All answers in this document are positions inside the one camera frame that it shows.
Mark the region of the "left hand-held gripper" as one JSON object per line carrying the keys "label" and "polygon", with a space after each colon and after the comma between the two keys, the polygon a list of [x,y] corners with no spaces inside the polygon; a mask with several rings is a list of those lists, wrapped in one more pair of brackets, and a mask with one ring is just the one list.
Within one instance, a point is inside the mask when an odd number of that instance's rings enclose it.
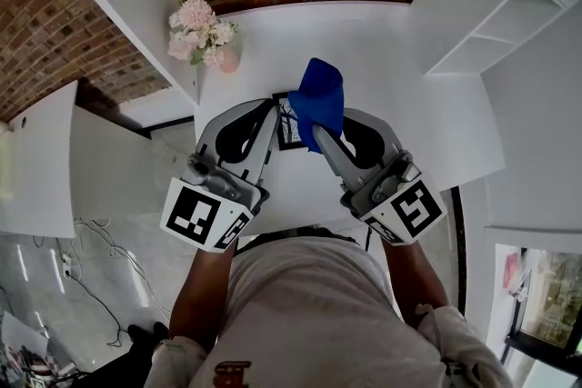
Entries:
{"label": "left hand-held gripper", "polygon": [[278,125],[270,98],[238,104],[212,119],[181,177],[171,180],[160,228],[201,250],[227,249],[269,198],[262,173]]}

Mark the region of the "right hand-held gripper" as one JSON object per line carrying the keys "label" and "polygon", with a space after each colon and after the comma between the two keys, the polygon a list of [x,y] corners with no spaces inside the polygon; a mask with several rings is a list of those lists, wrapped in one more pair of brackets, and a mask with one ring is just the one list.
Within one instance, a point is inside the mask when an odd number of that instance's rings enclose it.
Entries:
{"label": "right hand-held gripper", "polygon": [[312,134],[341,178],[340,203],[389,244],[413,244],[446,216],[431,177],[385,121],[347,108],[340,136],[321,124],[312,126]]}

